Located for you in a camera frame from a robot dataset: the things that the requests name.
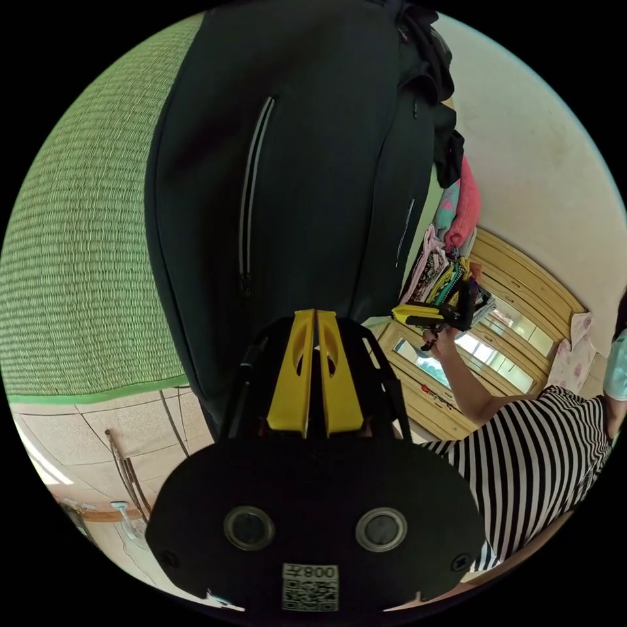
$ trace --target metal rod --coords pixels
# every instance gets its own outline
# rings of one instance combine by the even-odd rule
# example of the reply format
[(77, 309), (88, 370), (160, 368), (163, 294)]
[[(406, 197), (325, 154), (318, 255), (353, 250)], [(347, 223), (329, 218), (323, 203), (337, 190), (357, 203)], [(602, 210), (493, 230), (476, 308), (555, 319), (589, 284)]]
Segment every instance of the metal rod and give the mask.
[(137, 475), (135, 474), (135, 468), (133, 467), (133, 462), (131, 461), (129, 457), (127, 457), (124, 460), (124, 463), (127, 466), (127, 470), (131, 477), (131, 481), (135, 484), (135, 487), (137, 488), (137, 493), (139, 494), (139, 498), (142, 500), (142, 503), (144, 504), (144, 507), (146, 508), (146, 511), (148, 512), (148, 515), (150, 516), (150, 514), (152, 514), (152, 508), (150, 507), (150, 504), (148, 503), (148, 501), (146, 500), (146, 497), (144, 496), (144, 491), (142, 490), (142, 486), (137, 479)]
[(118, 449), (113, 439), (113, 434), (111, 433), (110, 429), (107, 429), (104, 432), (104, 434), (109, 440), (109, 446), (111, 446), (111, 454), (113, 455), (113, 461), (116, 465), (116, 470), (118, 471), (118, 475), (120, 476), (120, 479), (127, 491), (127, 494), (131, 498), (131, 501), (133, 501), (133, 505), (135, 505), (135, 507), (137, 508), (137, 511), (142, 515), (144, 522), (147, 524), (148, 519), (146, 518), (146, 514), (144, 513), (144, 510), (141, 508), (139, 504), (139, 499), (137, 498), (135, 491), (133, 490), (133, 486), (131, 485), (131, 481), (127, 475), (126, 466), (124, 465), (124, 461), (122, 459), (122, 456), (120, 455), (120, 450)]
[(165, 401), (165, 396), (163, 395), (162, 390), (159, 390), (159, 396), (161, 397), (161, 402), (163, 403), (163, 406), (165, 407), (165, 413), (168, 415), (168, 420), (170, 421), (170, 426), (172, 427), (172, 431), (174, 431), (174, 435), (176, 436), (178, 443), (181, 445), (181, 448), (183, 449), (183, 452), (185, 453), (185, 457), (189, 457), (189, 453), (187, 452), (187, 449), (185, 448), (185, 445), (183, 444), (181, 435), (179, 434), (178, 429), (176, 428), (176, 425), (174, 424), (174, 419), (172, 418), (172, 414), (170, 413), (170, 408), (168, 407), (168, 404)]

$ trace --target qr code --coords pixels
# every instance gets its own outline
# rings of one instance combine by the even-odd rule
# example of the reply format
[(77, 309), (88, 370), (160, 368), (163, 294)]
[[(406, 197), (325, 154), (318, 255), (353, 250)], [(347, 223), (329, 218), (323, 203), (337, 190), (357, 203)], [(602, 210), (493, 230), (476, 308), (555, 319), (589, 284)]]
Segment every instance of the qr code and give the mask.
[(301, 612), (338, 610), (337, 567), (286, 565), (283, 570), (283, 609)]

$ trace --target black and white striped shirt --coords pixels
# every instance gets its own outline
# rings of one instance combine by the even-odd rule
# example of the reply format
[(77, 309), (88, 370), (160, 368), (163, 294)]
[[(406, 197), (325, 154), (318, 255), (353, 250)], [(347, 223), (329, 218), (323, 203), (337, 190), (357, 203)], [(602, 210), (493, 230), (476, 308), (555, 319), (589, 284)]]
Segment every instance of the black and white striped shirt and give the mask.
[(505, 405), (463, 440), (423, 446), (470, 484), (486, 537), (471, 571), (485, 571), (585, 498), (611, 440), (602, 396), (587, 400), (552, 386), (537, 400)]

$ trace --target screw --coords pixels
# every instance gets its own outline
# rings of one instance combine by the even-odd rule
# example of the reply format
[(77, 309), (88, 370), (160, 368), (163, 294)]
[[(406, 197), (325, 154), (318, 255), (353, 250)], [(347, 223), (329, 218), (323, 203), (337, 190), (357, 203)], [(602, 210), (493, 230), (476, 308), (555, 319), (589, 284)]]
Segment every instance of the screw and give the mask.
[(469, 561), (470, 559), (468, 555), (466, 553), (462, 553), (453, 560), (453, 563), (451, 564), (451, 570), (454, 573), (458, 573), (460, 570), (463, 570), (468, 565)]
[(177, 568), (178, 567), (178, 557), (172, 551), (161, 551), (159, 555), (159, 561), (161, 565), (166, 568)]

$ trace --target pink towel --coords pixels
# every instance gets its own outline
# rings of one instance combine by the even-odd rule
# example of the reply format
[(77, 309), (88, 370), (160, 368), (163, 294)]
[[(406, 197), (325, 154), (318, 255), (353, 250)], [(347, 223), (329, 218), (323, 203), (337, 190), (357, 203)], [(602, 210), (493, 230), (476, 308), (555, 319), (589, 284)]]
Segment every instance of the pink towel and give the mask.
[(457, 214), (451, 224), (451, 228), (444, 236), (447, 249), (453, 246), (459, 248), (472, 234), (479, 224), (479, 209), (481, 197), (479, 188), (472, 170), (468, 165), (466, 155), (462, 159), (462, 178), (460, 179), (459, 201), (457, 202)]

